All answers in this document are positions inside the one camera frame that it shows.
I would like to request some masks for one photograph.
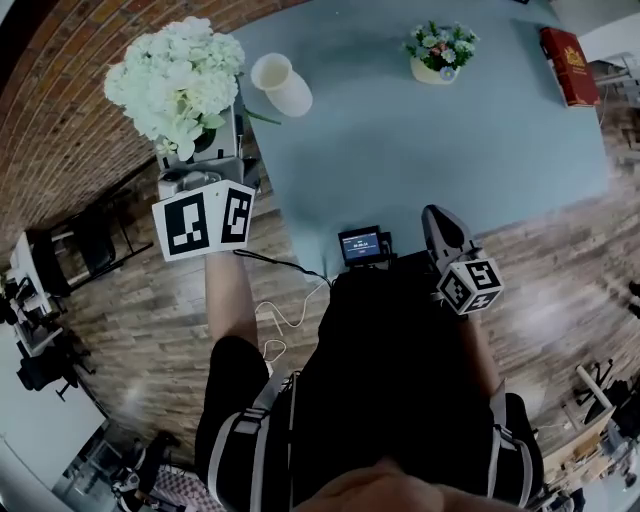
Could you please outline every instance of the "brick wall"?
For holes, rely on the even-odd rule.
[[[58,0],[0,96],[0,255],[152,156],[102,92],[133,39],[189,15],[229,32],[302,1]]]

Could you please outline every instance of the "small screen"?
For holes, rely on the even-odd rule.
[[[377,233],[366,233],[343,238],[342,245],[344,247],[344,258],[347,261],[380,254]]]

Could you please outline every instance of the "red book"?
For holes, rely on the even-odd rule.
[[[598,88],[587,67],[575,34],[556,28],[540,31],[542,47],[552,59],[553,67],[570,107],[592,107],[600,104]]]

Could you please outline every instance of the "blue table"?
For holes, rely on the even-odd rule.
[[[400,50],[429,19],[481,38],[449,86],[414,80]],[[372,224],[400,255],[424,250],[429,203],[481,233],[604,192],[595,110],[565,107],[539,46],[547,25],[546,0],[314,0],[236,31],[247,71],[283,53],[314,95],[286,118],[241,79],[247,107],[283,122],[252,126],[300,264],[335,274],[337,233]]]

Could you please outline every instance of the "potted plant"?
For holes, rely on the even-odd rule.
[[[244,51],[233,36],[214,33],[208,19],[190,16],[131,43],[124,61],[107,72],[104,92],[158,152],[186,161],[196,146],[210,145],[224,124],[220,112],[238,94],[242,64]]]
[[[472,30],[456,23],[453,27],[438,27],[429,21],[427,28],[418,25],[412,32],[413,41],[405,43],[410,55],[411,72],[416,80],[426,84],[452,83],[460,68],[475,53],[479,41]]]

